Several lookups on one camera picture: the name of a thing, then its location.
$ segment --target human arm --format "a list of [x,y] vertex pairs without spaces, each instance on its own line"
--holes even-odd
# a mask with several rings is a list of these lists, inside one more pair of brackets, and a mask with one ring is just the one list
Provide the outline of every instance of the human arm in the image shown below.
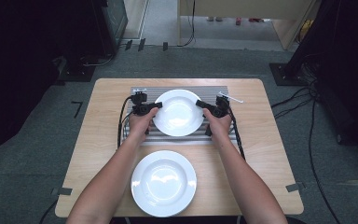
[[212,140],[226,170],[228,183],[247,223],[287,223],[269,187],[242,158],[228,137],[229,115],[218,119],[203,109],[210,122]]
[[137,149],[145,140],[145,131],[157,112],[158,109],[153,108],[142,117],[130,116],[129,136],[80,194],[67,223],[109,223],[131,177]]

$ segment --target wooden table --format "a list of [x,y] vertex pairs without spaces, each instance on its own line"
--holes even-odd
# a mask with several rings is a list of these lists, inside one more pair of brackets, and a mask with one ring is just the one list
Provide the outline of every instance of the wooden table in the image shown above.
[[[177,34],[181,45],[181,17],[193,15],[194,0],[177,0]],[[197,0],[195,16],[229,18],[273,19],[272,24],[282,43],[288,49],[309,15],[315,16],[319,0]]]
[[[121,106],[131,87],[227,86],[228,92],[244,104],[232,103],[237,118],[246,160],[263,178],[285,214],[300,214],[303,204],[282,144],[269,99],[259,79],[132,79],[102,78],[94,87],[89,107],[76,142],[74,154],[63,182],[73,189],[70,196],[60,195],[58,217],[68,217],[77,197],[117,149],[117,122]],[[241,214],[227,182],[217,150],[210,145],[141,147],[139,160],[151,152],[169,149],[184,155],[198,178],[192,203],[178,216],[237,216]],[[131,196],[130,183],[116,217],[145,217]]]

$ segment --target round plate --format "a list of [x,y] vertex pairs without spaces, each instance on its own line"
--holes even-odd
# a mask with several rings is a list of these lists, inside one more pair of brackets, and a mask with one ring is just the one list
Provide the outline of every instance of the round plate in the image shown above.
[[138,206],[154,217],[182,212],[196,192],[191,163],[179,153],[162,150],[144,157],[132,174],[131,192]]
[[202,124],[202,109],[196,106],[199,96],[191,91],[173,90],[159,96],[162,108],[153,118],[156,127],[170,136],[185,136],[195,132]]

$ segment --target left arm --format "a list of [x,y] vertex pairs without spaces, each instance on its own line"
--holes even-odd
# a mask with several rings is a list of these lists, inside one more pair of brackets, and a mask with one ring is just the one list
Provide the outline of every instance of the left arm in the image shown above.
[[145,131],[157,112],[154,108],[143,117],[130,116],[129,136],[80,194],[67,223],[109,223],[131,177]]

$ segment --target hand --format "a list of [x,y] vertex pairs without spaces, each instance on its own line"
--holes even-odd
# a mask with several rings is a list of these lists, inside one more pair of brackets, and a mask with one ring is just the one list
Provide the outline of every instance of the hand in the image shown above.
[[224,117],[219,119],[212,115],[211,112],[206,108],[203,108],[202,111],[207,120],[209,121],[209,125],[212,132],[212,140],[216,144],[219,144],[224,139],[229,139],[228,131],[231,125],[231,116],[225,115]]
[[153,108],[143,116],[130,115],[130,134],[129,137],[142,143],[146,139],[146,130],[150,130],[150,122],[156,116],[158,108]]

